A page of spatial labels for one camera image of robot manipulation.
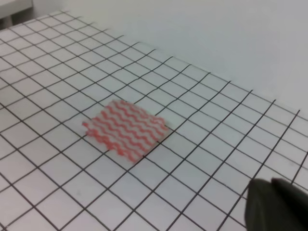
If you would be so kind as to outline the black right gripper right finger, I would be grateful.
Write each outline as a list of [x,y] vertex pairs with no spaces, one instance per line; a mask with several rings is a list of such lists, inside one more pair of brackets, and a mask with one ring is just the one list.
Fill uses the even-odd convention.
[[273,178],[271,184],[283,201],[298,217],[308,216],[308,195],[291,183]]

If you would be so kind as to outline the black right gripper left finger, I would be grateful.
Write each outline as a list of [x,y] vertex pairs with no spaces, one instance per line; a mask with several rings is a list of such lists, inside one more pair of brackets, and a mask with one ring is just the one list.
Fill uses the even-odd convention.
[[308,217],[298,217],[271,181],[250,180],[244,220],[248,231],[306,231]]

